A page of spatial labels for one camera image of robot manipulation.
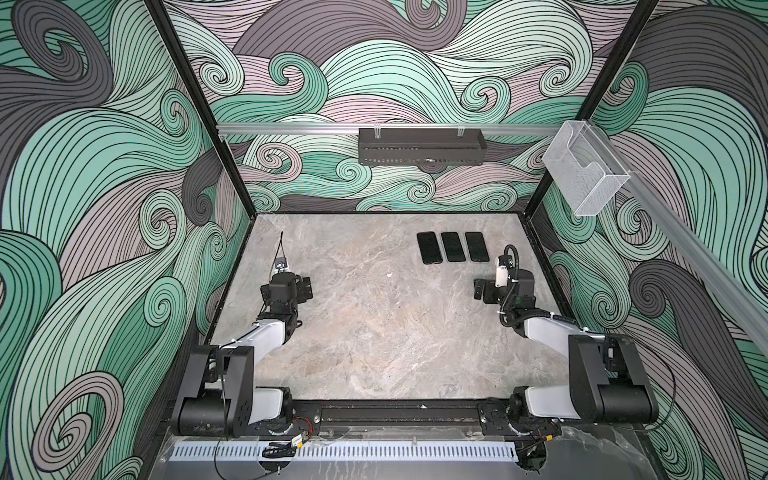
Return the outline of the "black smartphone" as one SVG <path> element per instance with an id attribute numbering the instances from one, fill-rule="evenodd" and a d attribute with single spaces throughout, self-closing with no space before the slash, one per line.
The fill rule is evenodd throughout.
<path id="1" fill-rule="evenodd" d="M 482 232 L 466 232 L 465 241 L 472 262 L 487 263 L 490 261 L 490 255 Z"/>
<path id="2" fill-rule="evenodd" d="M 450 263 L 466 261 L 466 254 L 458 232 L 442 232 L 440 234 L 445 251 L 445 256 Z"/>

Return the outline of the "black phone case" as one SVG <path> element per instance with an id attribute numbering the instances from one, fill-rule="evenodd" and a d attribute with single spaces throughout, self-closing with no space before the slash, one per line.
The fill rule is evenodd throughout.
<path id="1" fill-rule="evenodd" d="M 417 234 L 417 243 L 421 260 L 424 265 L 435 265 L 441 264 L 443 262 L 443 257 L 435 232 L 419 232 Z"/>

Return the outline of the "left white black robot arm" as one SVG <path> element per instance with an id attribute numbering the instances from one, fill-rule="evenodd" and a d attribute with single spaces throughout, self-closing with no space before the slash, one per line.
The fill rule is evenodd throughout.
<path id="1" fill-rule="evenodd" d="M 298 306 L 313 298 L 311 279 L 280 271 L 261 287 L 263 308 L 251 329 L 190 353 L 171 417 L 178 436 L 284 436 L 294 422 L 287 387 L 257 387 L 255 367 L 290 340 Z"/>

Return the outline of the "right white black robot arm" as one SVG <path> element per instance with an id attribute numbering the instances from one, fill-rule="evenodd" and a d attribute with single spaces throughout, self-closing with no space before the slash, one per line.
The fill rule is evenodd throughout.
<path id="1" fill-rule="evenodd" d="M 576 321 L 540 309 L 528 270 L 501 279 L 473 280 L 476 300 L 498 308 L 502 326 L 567 360 L 568 381 L 554 386 L 517 387 L 511 419 L 557 419 L 586 423 L 650 424 L 659 407 L 637 342 L 623 334 L 595 333 Z"/>

